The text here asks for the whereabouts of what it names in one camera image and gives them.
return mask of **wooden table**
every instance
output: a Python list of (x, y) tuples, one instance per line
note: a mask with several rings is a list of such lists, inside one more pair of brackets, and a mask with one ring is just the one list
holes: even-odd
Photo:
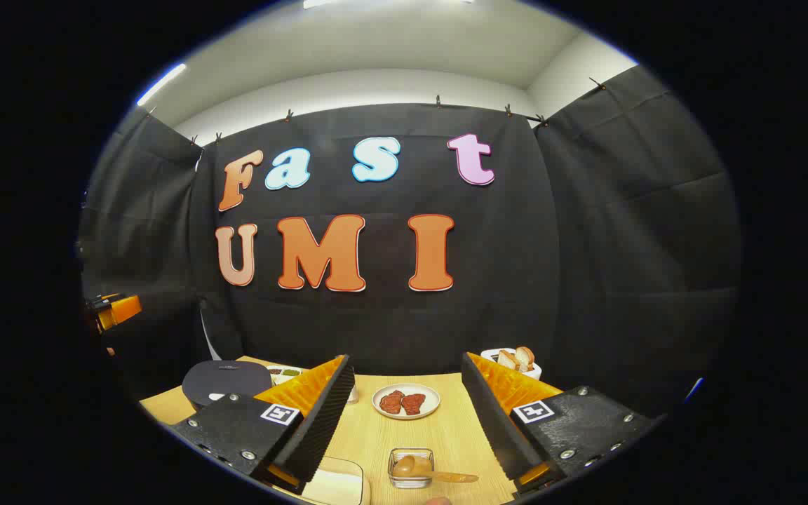
[[(239, 361), (276, 365), (262, 359), (243, 356)], [(513, 501), (516, 487), (508, 480), (491, 452), (478, 417), (469, 400), (461, 374), (437, 376), (362, 376), (356, 375), (357, 403), (346, 405), (339, 427), (325, 456), (353, 461), (363, 467), (370, 481), (375, 505), (423, 505), (427, 499), (446, 496), (454, 505), (494, 504)], [(442, 403), (422, 419), (400, 421), (376, 412), (372, 394), (381, 387), (397, 383), (418, 383), (435, 389)], [(177, 386), (140, 402), (155, 419), (175, 424), (193, 415), (192, 404)], [(389, 453), (396, 447), (426, 447), (433, 450), (436, 468), (442, 471), (474, 473), (475, 483), (432, 482), (424, 489), (397, 489), (388, 475)]]

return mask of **pink letter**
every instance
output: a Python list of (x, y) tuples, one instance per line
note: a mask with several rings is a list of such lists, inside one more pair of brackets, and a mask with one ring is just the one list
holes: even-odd
[(478, 143), (474, 134), (460, 135), (448, 140), (448, 149), (457, 151), (457, 170), (464, 181), (485, 186), (494, 181), (494, 171), (484, 170), (480, 154), (491, 154), (491, 146)]

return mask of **ceiling light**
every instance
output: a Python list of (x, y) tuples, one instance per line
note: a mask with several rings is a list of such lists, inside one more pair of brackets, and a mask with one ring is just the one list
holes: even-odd
[(161, 77), (161, 80), (158, 81), (157, 84), (154, 84), (154, 86), (152, 86), (150, 90), (145, 92), (145, 95), (142, 95), (142, 98), (139, 99), (139, 102), (136, 102), (135, 104), (138, 106), (145, 105), (145, 103), (148, 102), (148, 99), (152, 98), (152, 95), (157, 93), (157, 90), (161, 89), (161, 87), (163, 87), (164, 84), (167, 84), (167, 82), (173, 79), (173, 77), (179, 76), (180, 72), (182, 72), (185, 69), (186, 69), (185, 63), (180, 63), (176, 67), (173, 67), (173, 70), (170, 70), (166, 74), (166, 76)]
[(323, 4), (328, 4), (333, 0), (304, 0), (304, 8), (310, 9), (311, 7), (322, 6)]

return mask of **meat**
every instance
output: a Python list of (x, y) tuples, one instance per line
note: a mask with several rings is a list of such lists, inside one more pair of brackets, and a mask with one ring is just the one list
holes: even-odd
[(379, 400), (379, 408), (390, 413), (390, 415), (397, 415), (397, 413), (401, 412), (402, 398), (404, 398), (404, 393), (401, 393), (396, 389), (391, 393), (382, 396), (382, 399)]
[(407, 415), (418, 415), (419, 413), (419, 406), (423, 405), (423, 402), (426, 400), (426, 394), (408, 394), (404, 396), (400, 401), (401, 405), (404, 406), (404, 412)]

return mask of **round black container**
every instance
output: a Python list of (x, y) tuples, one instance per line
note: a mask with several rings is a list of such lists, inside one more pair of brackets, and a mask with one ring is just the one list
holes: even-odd
[(255, 396), (272, 386), (270, 372), (247, 361), (202, 361), (182, 380), (182, 392), (195, 410), (220, 399), (218, 394)]

